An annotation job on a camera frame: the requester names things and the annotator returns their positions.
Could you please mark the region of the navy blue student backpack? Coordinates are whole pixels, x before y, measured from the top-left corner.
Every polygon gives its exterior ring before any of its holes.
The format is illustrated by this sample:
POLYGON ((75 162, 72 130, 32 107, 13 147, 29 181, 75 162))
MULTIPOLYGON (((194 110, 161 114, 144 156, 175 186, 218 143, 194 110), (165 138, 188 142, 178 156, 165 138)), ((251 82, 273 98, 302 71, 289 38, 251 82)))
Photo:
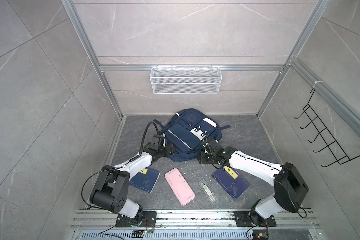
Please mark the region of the navy blue student backpack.
POLYGON ((215 120, 196 109, 184 109, 177 112, 164 126, 154 120, 165 135, 167 142, 173 144, 175 154, 170 156, 174 162, 190 161, 198 157, 203 150, 203 142, 213 138, 217 142, 222 138, 222 130, 231 126, 221 127, 215 120))

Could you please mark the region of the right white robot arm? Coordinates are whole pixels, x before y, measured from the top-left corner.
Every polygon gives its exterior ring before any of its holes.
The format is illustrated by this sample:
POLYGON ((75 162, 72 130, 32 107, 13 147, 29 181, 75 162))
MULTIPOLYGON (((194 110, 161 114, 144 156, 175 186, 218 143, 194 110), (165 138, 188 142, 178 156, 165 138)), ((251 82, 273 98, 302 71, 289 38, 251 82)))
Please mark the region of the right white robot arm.
POLYGON ((249 212, 253 225, 261 225, 272 215, 282 211, 298 213, 309 187, 297 168, 291 163, 269 163, 249 156, 236 148, 226 147, 210 138, 202 143, 200 164, 218 164, 232 170, 251 174, 274 187, 274 193, 258 200, 249 212))

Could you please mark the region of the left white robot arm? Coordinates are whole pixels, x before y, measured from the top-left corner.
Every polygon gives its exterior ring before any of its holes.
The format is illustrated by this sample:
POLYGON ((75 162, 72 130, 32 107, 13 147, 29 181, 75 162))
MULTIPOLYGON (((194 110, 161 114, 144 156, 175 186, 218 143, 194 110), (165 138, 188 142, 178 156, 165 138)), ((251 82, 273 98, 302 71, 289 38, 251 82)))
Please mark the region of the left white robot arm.
POLYGON ((173 145, 167 142, 164 135, 154 135, 131 159, 116 166, 106 165, 101 169, 90 194, 90 203, 100 209, 140 222, 142 207, 128 198, 130 179, 158 159, 170 157, 174 153, 173 145))

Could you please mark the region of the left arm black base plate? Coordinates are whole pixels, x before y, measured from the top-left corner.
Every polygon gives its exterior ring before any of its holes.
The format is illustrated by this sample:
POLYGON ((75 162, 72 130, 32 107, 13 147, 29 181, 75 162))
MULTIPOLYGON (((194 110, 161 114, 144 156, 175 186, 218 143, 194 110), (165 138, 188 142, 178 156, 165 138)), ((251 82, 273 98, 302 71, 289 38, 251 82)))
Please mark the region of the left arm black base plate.
POLYGON ((138 212, 138 214, 134 218, 129 218, 123 215, 118 216, 115 226, 116 228, 153 228, 156 226, 156 220, 156 211, 142 211, 138 212))

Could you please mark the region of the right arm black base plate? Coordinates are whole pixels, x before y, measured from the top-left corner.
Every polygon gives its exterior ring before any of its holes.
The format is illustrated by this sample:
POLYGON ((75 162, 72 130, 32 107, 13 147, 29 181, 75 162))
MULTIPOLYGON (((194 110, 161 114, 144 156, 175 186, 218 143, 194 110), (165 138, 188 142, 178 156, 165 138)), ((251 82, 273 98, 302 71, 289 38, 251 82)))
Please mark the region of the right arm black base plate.
POLYGON ((234 211, 232 220, 236 222, 237 227, 276 227, 276 221, 274 216, 270 216, 267 219, 260 217, 257 213, 251 213, 250 211, 234 211))

